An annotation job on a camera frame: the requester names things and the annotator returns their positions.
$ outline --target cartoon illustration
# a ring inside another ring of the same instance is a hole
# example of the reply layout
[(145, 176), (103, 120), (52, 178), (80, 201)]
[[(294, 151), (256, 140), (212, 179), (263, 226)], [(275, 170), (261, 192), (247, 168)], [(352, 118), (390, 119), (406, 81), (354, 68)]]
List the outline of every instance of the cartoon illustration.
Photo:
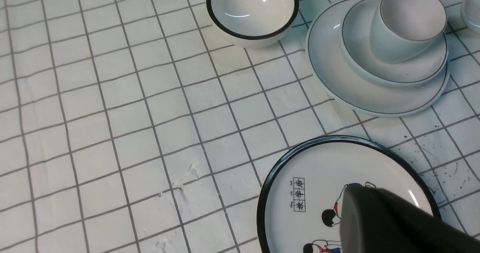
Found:
[[(333, 209), (326, 209), (325, 211), (322, 212), (322, 221), (324, 221), (324, 224), (327, 227), (333, 227), (336, 224), (340, 223), (341, 221), (341, 210), (342, 210), (342, 200), (343, 200), (343, 192), (345, 191), (345, 188), (347, 187), (361, 187), (362, 185), (359, 183), (351, 183), (351, 184), (346, 184), (342, 192), (340, 193), (340, 196), (335, 202), (335, 205), (333, 206)], [(370, 182), (365, 182), (365, 187), (368, 188), (377, 188), (374, 184)]]
[(342, 253), (339, 241), (315, 240), (303, 246), (303, 253)]

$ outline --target cup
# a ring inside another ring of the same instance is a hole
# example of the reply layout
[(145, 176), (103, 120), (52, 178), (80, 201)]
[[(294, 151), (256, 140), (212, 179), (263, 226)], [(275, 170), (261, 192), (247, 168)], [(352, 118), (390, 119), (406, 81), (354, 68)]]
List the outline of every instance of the cup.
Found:
[(382, 0), (372, 20), (370, 46), (386, 63), (400, 63), (429, 47), (447, 24), (439, 0)]

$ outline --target white plate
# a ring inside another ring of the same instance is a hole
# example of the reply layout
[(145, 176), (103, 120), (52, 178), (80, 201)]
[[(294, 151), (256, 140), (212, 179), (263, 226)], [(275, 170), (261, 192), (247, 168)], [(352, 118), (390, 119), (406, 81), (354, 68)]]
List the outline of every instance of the white plate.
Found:
[(287, 152), (267, 176), (257, 209), (262, 252), (340, 253), (332, 222), (341, 220), (346, 186), (385, 188), (440, 218), (428, 187), (398, 155), (356, 137), (320, 137)]
[(429, 107), (446, 87), (449, 65), (425, 85), (411, 89), (372, 84), (348, 66), (341, 53), (339, 30), (343, 16), (359, 1), (335, 3), (312, 22), (306, 52), (314, 75), (338, 101), (373, 116), (406, 116)]
[(346, 14), (339, 33), (342, 52), (361, 77), (379, 85), (414, 87), (435, 77), (447, 63), (449, 50), (442, 34), (428, 49), (401, 63), (385, 63), (370, 46), (372, 19), (381, 0), (362, 0)]

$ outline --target tablecloth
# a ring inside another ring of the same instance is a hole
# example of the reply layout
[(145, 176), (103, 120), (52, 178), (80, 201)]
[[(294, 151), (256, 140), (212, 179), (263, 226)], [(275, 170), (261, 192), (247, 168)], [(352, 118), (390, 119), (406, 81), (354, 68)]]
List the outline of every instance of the tablecloth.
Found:
[(300, 0), (278, 43), (242, 49), (205, 0), (0, 0), (0, 251), (259, 253), (271, 166), (320, 135), (389, 147), (443, 220), (480, 239), (480, 36), (441, 0), (451, 79), (433, 107), (376, 118), (329, 98)]

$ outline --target tableware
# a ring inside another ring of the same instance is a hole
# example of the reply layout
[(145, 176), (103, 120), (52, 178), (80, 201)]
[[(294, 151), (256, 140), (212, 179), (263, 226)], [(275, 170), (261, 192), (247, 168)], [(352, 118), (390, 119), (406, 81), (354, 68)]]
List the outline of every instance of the tableware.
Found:
[(480, 34), (480, 6), (473, 0), (464, 0), (460, 7), (460, 15), (466, 26)]
[(262, 186), (257, 207), (262, 252), (341, 252), (343, 191), (359, 186), (385, 188), (441, 218), (428, 187), (391, 150), (357, 137), (319, 137), (282, 156)]
[(340, 47), (350, 67), (369, 82), (389, 87), (415, 87), (442, 72), (449, 50), (445, 35), (423, 53), (401, 63), (379, 60), (370, 49), (370, 28), (380, 0), (361, 0), (346, 14)]
[(439, 0), (382, 0), (370, 31), (372, 52), (387, 63), (406, 61), (427, 49), (446, 24)]
[(206, 0), (211, 24), (225, 40), (245, 48), (277, 42), (287, 33), (299, 0)]
[(307, 34), (309, 65), (325, 90), (348, 107), (373, 116), (398, 117), (417, 113), (441, 96), (449, 79), (448, 64), (436, 77), (411, 89), (370, 83), (348, 66), (340, 49), (340, 25), (360, 0), (342, 0), (315, 19)]

